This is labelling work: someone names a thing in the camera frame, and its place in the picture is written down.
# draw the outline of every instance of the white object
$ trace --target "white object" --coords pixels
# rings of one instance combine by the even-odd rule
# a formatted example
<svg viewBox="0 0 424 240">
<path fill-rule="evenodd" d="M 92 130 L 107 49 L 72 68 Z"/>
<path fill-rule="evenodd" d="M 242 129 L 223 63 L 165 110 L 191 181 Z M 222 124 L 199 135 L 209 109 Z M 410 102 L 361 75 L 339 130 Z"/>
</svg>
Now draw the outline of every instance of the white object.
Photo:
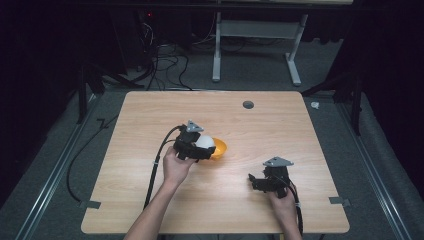
<svg viewBox="0 0 424 240">
<path fill-rule="evenodd" d="M 208 149 L 210 147 L 215 146 L 215 142 L 213 139 L 208 135 L 202 135 L 197 139 L 196 146 L 200 148 Z"/>
<path fill-rule="evenodd" d="M 319 102 L 311 102 L 311 107 L 318 109 L 319 108 Z"/>
</svg>

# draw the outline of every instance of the metal bracket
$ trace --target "metal bracket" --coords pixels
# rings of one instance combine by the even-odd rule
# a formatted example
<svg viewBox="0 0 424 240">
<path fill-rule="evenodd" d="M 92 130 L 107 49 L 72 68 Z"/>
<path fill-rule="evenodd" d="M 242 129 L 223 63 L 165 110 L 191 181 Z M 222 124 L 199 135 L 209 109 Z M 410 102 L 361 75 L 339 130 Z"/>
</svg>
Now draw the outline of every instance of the metal bracket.
<svg viewBox="0 0 424 240">
<path fill-rule="evenodd" d="M 343 199 L 342 197 L 329 197 L 331 204 L 341 204 L 343 207 L 350 207 L 349 199 Z"/>
<path fill-rule="evenodd" d="M 101 202 L 88 201 L 88 202 L 81 202 L 78 207 L 82 209 L 86 209 L 86 208 L 99 209 L 101 204 L 102 204 Z"/>
<path fill-rule="evenodd" d="M 188 120 L 187 123 L 187 132 L 203 132 L 203 128 L 194 123 L 191 120 Z"/>
<path fill-rule="evenodd" d="M 294 163 L 281 157 L 273 157 L 268 161 L 264 162 L 263 165 L 267 167 L 286 167 L 292 166 L 294 165 Z"/>
</svg>

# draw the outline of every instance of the wooden table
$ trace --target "wooden table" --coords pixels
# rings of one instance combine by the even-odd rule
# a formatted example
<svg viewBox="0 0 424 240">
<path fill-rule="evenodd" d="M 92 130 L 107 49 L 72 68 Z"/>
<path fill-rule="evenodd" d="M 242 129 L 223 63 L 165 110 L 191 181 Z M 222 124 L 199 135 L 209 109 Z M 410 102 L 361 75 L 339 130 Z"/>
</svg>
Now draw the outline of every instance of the wooden table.
<svg viewBox="0 0 424 240">
<path fill-rule="evenodd" d="M 254 107 L 246 109 L 244 101 Z M 153 161 L 166 134 L 191 119 L 228 145 L 219 160 L 194 164 L 160 233 L 280 233 L 269 200 L 252 189 L 263 162 L 280 156 L 296 184 L 305 233 L 349 229 L 333 179 L 298 92 L 130 92 L 123 103 L 87 209 L 85 233 L 126 233 L 143 209 Z M 176 131 L 170 139 L 175 139 Z M 155 188 L 163 181 L 162 161 Z"/>
</svg>

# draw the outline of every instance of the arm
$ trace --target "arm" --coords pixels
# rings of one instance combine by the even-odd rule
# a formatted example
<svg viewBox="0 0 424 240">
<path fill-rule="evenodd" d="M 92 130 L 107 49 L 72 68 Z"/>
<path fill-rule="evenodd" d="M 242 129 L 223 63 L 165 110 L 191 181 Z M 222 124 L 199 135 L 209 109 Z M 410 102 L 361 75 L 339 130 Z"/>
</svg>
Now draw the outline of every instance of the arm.
<svg viewBox="0 0 424 240">
<path fill-rule="evenodd" d="M 169 147 L 163 158 L 164 181 L 152 201 L 133 223 L 124 239 L 156 239 L 169 202 L 187 177 L 195 159 L 180 160 Z"/>
<path fill-rule="evenodd" d="M 274 209 L 278 224 L 283 230 L 284 239 L 302 239 L 297 226 L 297 213 L 293 193 L 290 190 L 287 190 L 287 196 L 281 199 L 277 197 L 275 192 L 268 192 L 267 194 L 271 200 L 272 208 Z"/>
</svg>

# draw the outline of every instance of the cable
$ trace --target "cable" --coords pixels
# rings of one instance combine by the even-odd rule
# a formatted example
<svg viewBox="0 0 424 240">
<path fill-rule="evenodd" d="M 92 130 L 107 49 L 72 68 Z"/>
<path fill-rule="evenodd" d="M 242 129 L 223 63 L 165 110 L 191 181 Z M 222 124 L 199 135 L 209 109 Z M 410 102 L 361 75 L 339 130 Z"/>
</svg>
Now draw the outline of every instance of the cable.
<svg viewBox="0 0 424 240">
<path fill-rule="evenodd" d="M 152 195 L 152 191 L 153 191 L 153 185 L 155 184 L 155 178 L 156 178 L 156 172 L 158 169 L 158 165 L 159 165 L 159 159 L 160 159 L 160 153 L 162 152 L 162 148 L 163 146 L 165 146 L 165 144 L 167 144 L 168 138 L 169 136 L 177 129 L 180 129 L 182 126 L 176 126 L 173 129 L 171 129 L 171 131 L 169 131 L 169 133 L 166 135 L 166 137 L 163 139 L 162 144 L 159 147 L 159 151 L 158 154 L 156 155 L 156 159 L 153 163 L 153 169 L 152 169 L 152 175 L 150 175 L 150 182 L 149 182 L 149 189 L 147 190 L 147 195 L 146 195 L 146 200 L 144 202 L 144 207 L 143 209 L 145 209 L 147 207 L 147 205 L 149 205 L 150 202 L 150 197 Z"/>
<path fill-rule="evenodd" d="M 109 127 L 109 124 L 114 121 L 115 119 L 117 119 L 119 116 L 119 114 L 117 114 L 116 116 L 114 116 L 111 120 L 109 120 L 106 124 L 104 124 L 103 126 L 100 127 L 100 129 L 93 134 L 93 136 L 90 137 L 90 139 L 88 139 L 88 141 L 84 144 L 84 146 L 82 146 L 80 148 L 80 150 L 78 150 L 78 152 L 75 154 L 75 156 L 72 158 L 71 163 L 68 166 L 68 171 L 66 173 L 66 187 L 68 189 L 69 194 L 71 195 L 71 197 L 77 201 L 79 203 L 79 205 L 81 205 L 82 200 L 76 196 L 76 194 L 72 191 L 71 188 L 71 184 L 70 184 L 70 175 L 71 175 L 71 169 L 72 166 L 75 163 L 75 160 L 78 158 L 78 156 L 81 154 L 81 152 L 87 147 L 87 145 L 103 130 Z"/>
<path fill-rule="evenodd" d="M 300 235 L 303 236 L 303 217 L 302 217 L 302 210 L 300 209 L 300 201 L 299 197 L 297 195 L 297 191 L 295 191 L 290 185 L 287 186 L 290 191 L 293 193 L 294 196 L 294 202 L 296 204 L 296 212 L 297 212 L 297 220 L 298 220 L 298 227 Z"/>
<path fill-rule="evenodd" d="M 222 38 L 222 40 L 228 42 L 230 45 L 238 44 L 238 43 L 241 42 L 241 46 L 238 49 L 235 49 L 235 50 L 225 49 L 221 45 L 221 50 L 222 51 L 225 51 L 225 52 L 235 53 L 235 52 L 240 51 L 241 49 L 243 49 L 246 46 L 246 39 L 245 38 L 240 38 L 240 37 L 225 37 L 225 38 Z"/>
<path fill-rule="evenodd" d="M 178 81 L 180 82 L 181 86 L 188 88 L 188 90 L 193 91 L 193 89 L 187 85 L 185 85 L 182 80 L 181 80 L 181 76 L 185 73 L 185 71 L 187 70 L 187 66 L 188 66 L 188 57 L 185 55 L 181 55 L 182 57 L 184 57 L 186 59 L 186 64 L 184 66 L 184 70 L 180 73 L 180 75 L 178 76 Z"/>
<path fill-rule="evenodd" d="M 166 89 L 165 82 L 158 77 L 155 77 L 155 80 L 156 80 L 156 85 L 158 86 L 159 91 L 164 91 Z"/>
<path fill-rule="evenodd" d="M 213 27 L 215 26 L 215 19 L 216 19 L 216 13 L 213 15 L 212 24 L 211 24 L 211 27 L 209 29 L 209 33 L 206 35 L 206 37 L 203 40 L 200 40 L 199 42 L 192 43 L 192 45 L 197 45 L 197 44 L 201 44 L 201 43 L 204 43 L 204 42 L 208 42 L 208 41 L 215 38 L 215 37 L 209 38 L 209 36 L 212 33 Z"/>
<path fill-rule="evenodd" d="M 156 55 L 156 61 L 155 61 L 156 64 L 155 63 L 152 63 L 154 65 L 154 70 L 153 70 L 153 73 L 151 75 L 151 78 L 150 78 L 150 81 L 149 81 L 149 85 L 146 88 L 146 91 L 149 91 L 150 90 L 150 86 L 152 85 L 153 79 L 155 79 L 156 72 L 158 70 L 158 61 L 159 61 L 158 60 L 158 49 L 156 49 L 155 55 Z"/>
</svg>

